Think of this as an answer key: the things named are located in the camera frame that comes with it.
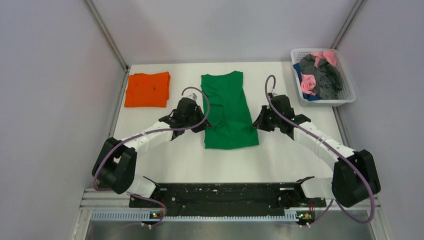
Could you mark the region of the green t shirt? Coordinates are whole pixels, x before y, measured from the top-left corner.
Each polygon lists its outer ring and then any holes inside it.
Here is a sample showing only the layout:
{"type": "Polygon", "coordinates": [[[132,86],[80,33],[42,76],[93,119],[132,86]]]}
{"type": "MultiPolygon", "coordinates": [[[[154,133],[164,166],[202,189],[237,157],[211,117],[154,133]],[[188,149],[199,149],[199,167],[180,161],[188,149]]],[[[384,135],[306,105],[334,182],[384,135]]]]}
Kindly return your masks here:
{"type": "Polygon", "coordinates": [[[259,145],[243,84],[241,71],[201,76],[201,90],[210,105],[207,120],[212,125],[205,130],[206,149],[234,150],[259,145]]]}

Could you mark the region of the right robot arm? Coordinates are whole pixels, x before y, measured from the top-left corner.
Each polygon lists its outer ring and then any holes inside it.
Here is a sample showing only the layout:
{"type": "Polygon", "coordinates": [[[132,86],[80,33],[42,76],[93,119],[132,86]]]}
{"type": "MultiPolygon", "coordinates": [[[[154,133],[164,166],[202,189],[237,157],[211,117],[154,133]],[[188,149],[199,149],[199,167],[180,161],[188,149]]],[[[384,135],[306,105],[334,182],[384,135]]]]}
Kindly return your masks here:
{"type": "Polygon", "coordinates": [[[343,207],[352,207],[381,191],[373,155],[354,150],[319,130],[310,118],[295,114],[286,95],[266,95],[268,105],[263,105],[252,124],[257,130],[273,132],[275,129],[312,151],[332,171],[331,177],[308,176],[297,183],[293,200],[307,206],[313,198],[336,200],[343,207]]]}

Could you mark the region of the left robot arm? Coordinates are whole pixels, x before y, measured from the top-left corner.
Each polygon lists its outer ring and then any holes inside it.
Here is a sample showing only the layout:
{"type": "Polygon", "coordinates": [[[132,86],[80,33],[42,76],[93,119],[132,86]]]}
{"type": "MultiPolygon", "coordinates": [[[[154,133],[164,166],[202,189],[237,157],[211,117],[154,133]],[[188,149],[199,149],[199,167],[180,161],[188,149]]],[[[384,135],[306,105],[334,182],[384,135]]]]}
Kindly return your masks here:
{"type": "Polygon", "coordinates": [[[182,97],[170,114],[159,118],[146,130],[126,139],[108,138],[93,166],[93,180],[116,194],[141,196],[147,206],[156,206],[161,194],[153,181],[136,173],[138,157],[175,140],[186,130],[198,133],[211,128],[207,120],[210,110],[209,102],[206,111],[202,111],[193,97],[182,97]]]}

